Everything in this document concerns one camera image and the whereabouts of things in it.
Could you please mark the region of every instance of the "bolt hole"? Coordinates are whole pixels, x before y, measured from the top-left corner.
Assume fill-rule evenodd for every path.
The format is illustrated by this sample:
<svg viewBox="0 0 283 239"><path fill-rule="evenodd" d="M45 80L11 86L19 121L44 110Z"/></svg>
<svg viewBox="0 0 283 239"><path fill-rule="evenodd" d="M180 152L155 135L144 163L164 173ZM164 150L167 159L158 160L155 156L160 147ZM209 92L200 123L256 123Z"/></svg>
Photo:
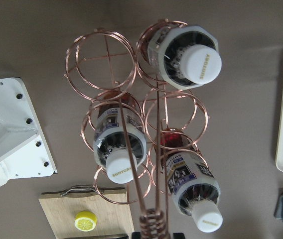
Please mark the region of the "bolt hole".
<svg viewBox="0 0 283 239"><path fill-rule="evenodd" d="M33 122L33 120L31 119L31 118L28 118L27 120L26 120L26 123L27 124L30 124L30 123L32 123Z"/></svg>
<svg viewBox="0 0 283 239"><path fill-rule="evenodd" d="M22 94L17 94L17 95L16 95L16 98L17 98L18 100L20 100L20 99L23 98L23 95L22 95Z"/></svg>

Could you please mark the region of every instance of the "gray surface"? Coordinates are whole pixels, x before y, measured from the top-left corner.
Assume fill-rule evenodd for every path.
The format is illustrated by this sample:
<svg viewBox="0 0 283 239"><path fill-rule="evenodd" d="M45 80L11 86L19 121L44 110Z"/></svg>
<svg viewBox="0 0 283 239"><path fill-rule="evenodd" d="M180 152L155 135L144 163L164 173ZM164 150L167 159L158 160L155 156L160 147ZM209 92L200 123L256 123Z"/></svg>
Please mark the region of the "gray surface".
<svg viewBox="0 0 283 239"><path fill-rule="evenodd" d="M170 231L185 232L187 239L283 239L283 223L273 217L283 188L283 173L274 164L283 1L24 0L0 1L0 78L23 78L58 174L10 180L0 188L0 239L53 239L39 194L93 180L93 155L78 136L88 102L63 78L65 51L73 39L103 26L135 41L164 17L202 25L218 39L223 59L219 78L193 92L211 116L199 146L222 189L224 223L215 233L201 233L171 204ZM141 82L137 86L147 89ZM147 202L152 205L153 199ZM137 230L138 209L132 206Z"/></svg>

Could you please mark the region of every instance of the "lemon half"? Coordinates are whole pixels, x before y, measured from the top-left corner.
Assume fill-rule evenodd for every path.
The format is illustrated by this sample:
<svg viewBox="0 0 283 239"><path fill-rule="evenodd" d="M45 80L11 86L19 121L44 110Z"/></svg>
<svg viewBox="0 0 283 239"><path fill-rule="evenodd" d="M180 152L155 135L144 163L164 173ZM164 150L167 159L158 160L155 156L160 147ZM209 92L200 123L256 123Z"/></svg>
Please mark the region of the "lemon half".
<svg viewBox="0 0 283 239"><path fill-rule="evenodd" d="M83 232L89 232L96 227L97 217L94 213L81 211L75 217L75 227Z"/></svg>

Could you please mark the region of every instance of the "copper wire rack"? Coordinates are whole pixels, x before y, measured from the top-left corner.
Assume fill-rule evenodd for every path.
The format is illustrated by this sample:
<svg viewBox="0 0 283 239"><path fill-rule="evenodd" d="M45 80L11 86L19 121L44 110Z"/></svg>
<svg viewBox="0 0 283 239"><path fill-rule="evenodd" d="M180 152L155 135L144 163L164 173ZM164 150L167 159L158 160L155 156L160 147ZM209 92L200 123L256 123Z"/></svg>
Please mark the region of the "copper wire rack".
<svg viewBox="0 0 283 239"><path fill-rule="evenodd" d="M168 197L170 196L167 190L167 169L166 167L161 167L161 161L163 160L163 164L166 163L166 158L169 153L177 152L177 151L189 151L190 153L195 153L199 155L202 159L202 154L197 146L198 141L201 139L203 134L205 133L208 126L208 113L203 105L203 103L195 97L191 91L181 91L181 90L168 90L167 83L160 79L160 75L156 74L155 77L151 77L146 71L141 67L141 61L147 60L147 55L145 52L145 45L151 38L151 35L154 31L161 28L164 25L171 25L173 27L184 27L187 26L187 23L180 21L168 21L160 20L158 23L147 28L145 32L143 32L136 43L136 47L133 48L130 42L121 34L108 31L105 29L96 29L94 32L86 35L82 35L76 38L73 44L66 52L66 60L65 60L65 74L64 76L67 78L71 87L83 98L88 99L90 101L89 110L84 116L83 123L81 125L81 137L83 138L84 143L87 147L93 151L92 145L88 142L85 136L86 130L95 131L94 119L92 117L92 113L96 110L99 110L101 106L110 105L110 104L118 104L120 108L120 116L123 122L124 129L124 137L126 141L126 146L128 148L128 153L130 157L132 172L133 172L133 184L136 188L136 199L130 198L130 187L129 184L126 185L128 199L126 202L115 202L102 194L102 190L98 187L98 175L100 172L106 175L104 168L101 166L97 167L95 176L94 176L94 187L96 192L105 200L114 204L132 204L138 203L140 207L140 229L141 229L141 238L142 239L170 239L169 234L169 225L168 225ZM89 41L91 37L99 36L103 38L103 42L106 46L106 54L99 57L80 57L81 49L85 42ZM109 49L109 39L114 39L118 41L121 45L124 46L126 52L120 54L111 54ZM112 66L112 58L117 56L128 55L132 61L132 68L130 70L129 75L123 81L117 81L114 76L114 69ZM92 79L89 79L87 76L83 74L82 67L85 67L85 62L94 61L98 59L107 59L109 65L109 71L111 75L111 84L112 87L106 88L103 86L98 86L93 84ZM87 95L80 90L80 87L77 87L73 82L71 77L71 73L76 73L79 78L86 83L86 86L92 88L92 90L96 91L95 96ZM121 101L121 96L124 94L129 94L129 90L132 87L136 77L139 76L145 84L150 87L148 94L146 94L144 99L140 101L136 99L133 95L132 98L137 105L137 109L132 108L131 106L123 103ZM103 95L111 91L118 91L119 94L110 98L103 99ZM173 125L174 128L181 130L185 130L195 119L198 112L202 112L204 115L204 122L202 126L202 130L196 138L190 137L182 132L175 132L186 136L189 140L189 144L184 147L172 148L161 145L161 137L162 134L167 131L167 128L170 128L170 122L168 118L168 104L167 101L170 99L178 99L178 98L189 98L193 103L193 109L191 109L191 116L187 122L183 125ZM147 135L149 139L149 147L146 158L146 163L142 164L142 172L138 174L136 166L133 161L133 153L129 141L129 136L126 129L126 123L124 120L124 112L123 107L130 109L133 111L142 122L142 129L144 133ZM161 116L160 110L163 107L164 115ZM151 124L149 121L149 116L152 112L156 114L156 125ZM155 137L150 134L150 131L155 131ZM189 150L188 148L193 146L195 151ZM155 150L155 158L152 158L152 151ZM146 175L149 179L148 186L145 191L141 189L140 179ZM164 180L164 188L160 188L160 181ZM144 198L149 194L151 187L155 187L155 206L154 208L147 208L145 205ZM160 194L164 194L165 200L164 205L160 201Z"/></svg>

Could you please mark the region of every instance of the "lemon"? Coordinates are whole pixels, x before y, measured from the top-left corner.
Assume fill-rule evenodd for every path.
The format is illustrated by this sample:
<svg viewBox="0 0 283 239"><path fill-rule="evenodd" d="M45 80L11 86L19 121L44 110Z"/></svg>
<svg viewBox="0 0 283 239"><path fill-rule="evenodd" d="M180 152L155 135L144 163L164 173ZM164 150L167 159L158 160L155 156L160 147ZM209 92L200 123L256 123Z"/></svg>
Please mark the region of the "lemon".
<svg viewBox="0 0 283 239"><path fill-rule="evenodd" d="M75 227L83 232L89 232L96 226L97 217L94 213L81 211L75 217Z"/></svg>

